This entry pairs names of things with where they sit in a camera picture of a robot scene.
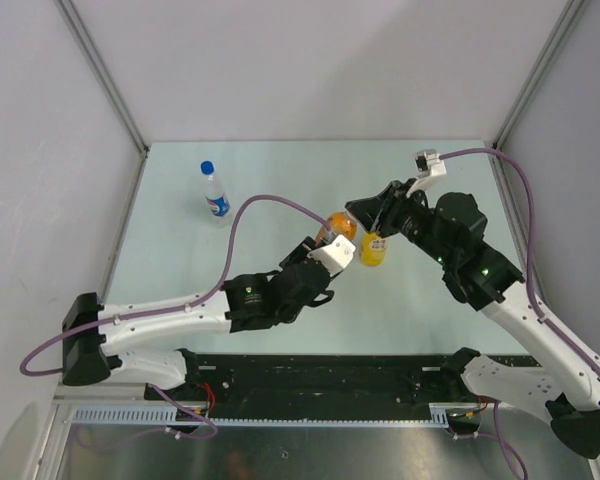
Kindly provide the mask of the orange juice bottle yellow cap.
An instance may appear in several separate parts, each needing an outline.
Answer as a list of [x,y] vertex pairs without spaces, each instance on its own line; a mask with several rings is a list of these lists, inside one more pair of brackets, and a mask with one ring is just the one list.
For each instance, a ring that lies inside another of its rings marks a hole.
[[315,237],[317,244],[326,244],[333,241],[338,235],[343,235],[350,242],[355,241],[358,224],[347,212],[334,212],[327,218],[327,225],[322,225]]

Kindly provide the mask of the yellow honey pomelo drink bottle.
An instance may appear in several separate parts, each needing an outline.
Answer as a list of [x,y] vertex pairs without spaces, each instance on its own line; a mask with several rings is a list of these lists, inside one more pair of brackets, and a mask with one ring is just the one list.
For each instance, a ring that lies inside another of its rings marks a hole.
[[360,261],[368,267],[383,263],[387,251],[388,239],[376,233],[364,233],[361,242]]

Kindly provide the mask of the clear blue-cap water bottle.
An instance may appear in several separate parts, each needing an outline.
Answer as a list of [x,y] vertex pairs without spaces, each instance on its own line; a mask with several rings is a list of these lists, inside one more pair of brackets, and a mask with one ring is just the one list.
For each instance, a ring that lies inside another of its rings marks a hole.
[[214,164],[205,160],[200,164],[200,170],[204,178],[205,200],[212,217],[218,223],[230,224],[232,221],[231,204]]

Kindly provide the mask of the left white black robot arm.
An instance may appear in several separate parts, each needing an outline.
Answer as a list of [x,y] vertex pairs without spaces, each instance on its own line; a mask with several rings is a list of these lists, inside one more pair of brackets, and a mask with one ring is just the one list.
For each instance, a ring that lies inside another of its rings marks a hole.
[[154,351],[143,343],[290,324],[303,309],[331,301],[331,281],[350,260],[344,240],[326,244],[306,238],[278,269],[223,280],[213,293],[136,305],[104,305],[95,293],[81,294],[62,323],[62,381],[86,386],[117,378],[154,384],[179,399],[190,399],[201,387],[194,354],[183,347],[170,353]]

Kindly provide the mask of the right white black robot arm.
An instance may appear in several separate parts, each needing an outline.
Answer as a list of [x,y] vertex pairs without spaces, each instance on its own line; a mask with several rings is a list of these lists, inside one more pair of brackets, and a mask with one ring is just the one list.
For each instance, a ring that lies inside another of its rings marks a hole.
[[471,394],[502,400],[546,422],[576,454],[600,455],[600,355],[540,301],[522,272],[484,240],[486,216],[470,194],[442,195],[434,207],[422,191],[391,182],[380,194],[346,203],[368,233],[403,235],[443,269],[455,300],[506,330],[540,364],[537,373],[500,367],[462,349],[460,366],[441,376],[453,401]]

